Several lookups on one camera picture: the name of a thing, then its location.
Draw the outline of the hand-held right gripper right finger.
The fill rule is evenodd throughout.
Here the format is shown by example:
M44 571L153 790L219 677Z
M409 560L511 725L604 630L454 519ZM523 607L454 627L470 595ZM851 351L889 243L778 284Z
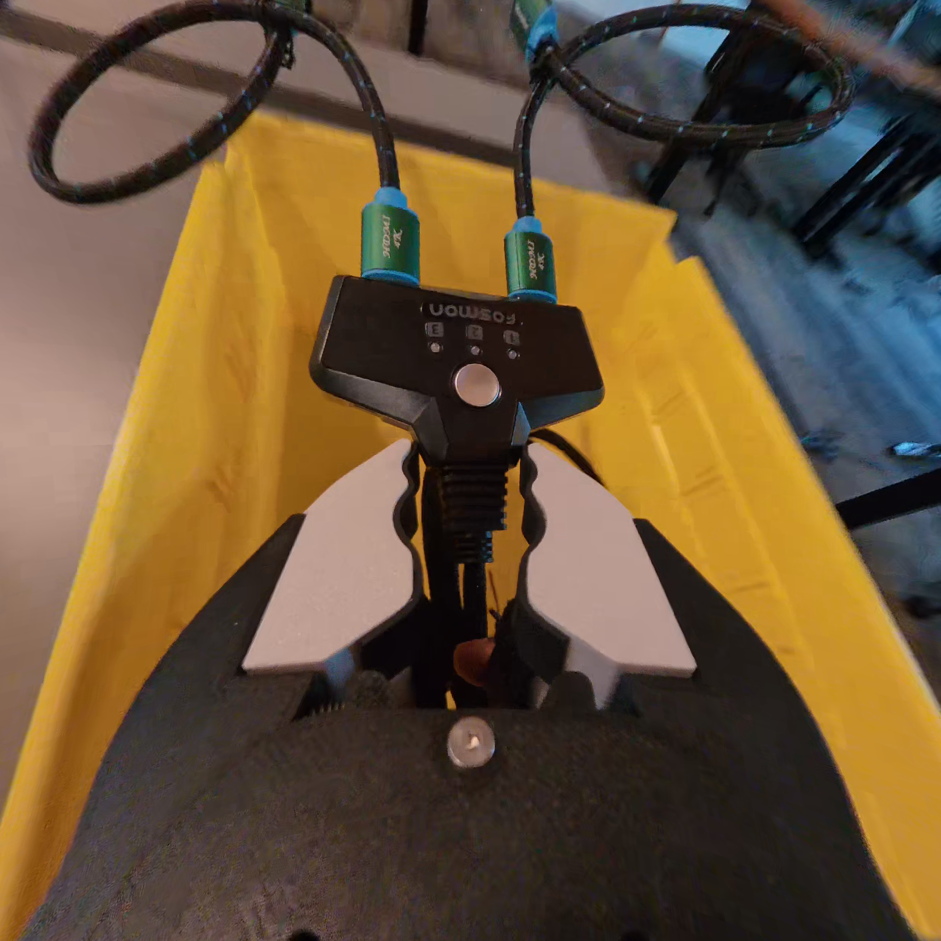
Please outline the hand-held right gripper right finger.
M697 663L631 512L542 444L520 462L525 549L488 665L514 710L606 710L629 676L694 679Z

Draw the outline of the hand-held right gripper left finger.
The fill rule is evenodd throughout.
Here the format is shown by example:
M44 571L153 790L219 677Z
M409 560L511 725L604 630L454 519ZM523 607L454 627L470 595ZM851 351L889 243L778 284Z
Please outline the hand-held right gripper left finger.
M242 661L251 676L321 674L336 697L361 669L366 643L422 595L407 534L418 447L395 441L309 506Z

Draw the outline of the black HDMI switch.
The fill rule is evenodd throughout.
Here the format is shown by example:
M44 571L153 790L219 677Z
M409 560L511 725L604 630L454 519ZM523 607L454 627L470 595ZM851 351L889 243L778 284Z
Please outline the black HDMI switch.
M488 628L492 535L507 477L534 431L603 400L582 312L545 300L432 290L357 276L331 284L310 364L327 394L408 430L417 443L428 595L412 666L416 703L486 702L453 652Z

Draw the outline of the yellow plastic bin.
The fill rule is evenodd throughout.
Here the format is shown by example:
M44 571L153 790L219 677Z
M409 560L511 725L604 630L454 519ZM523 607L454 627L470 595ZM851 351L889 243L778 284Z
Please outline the yellow plastic bin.
M2 939L159 655L277 524L404 436L307 367L376 181L367 135L266 116L199 175L6 800ZM562 434L770 645L891 895L939 939L939 707L705 265L677 259L665 210L545 180L535 204L606 386Z

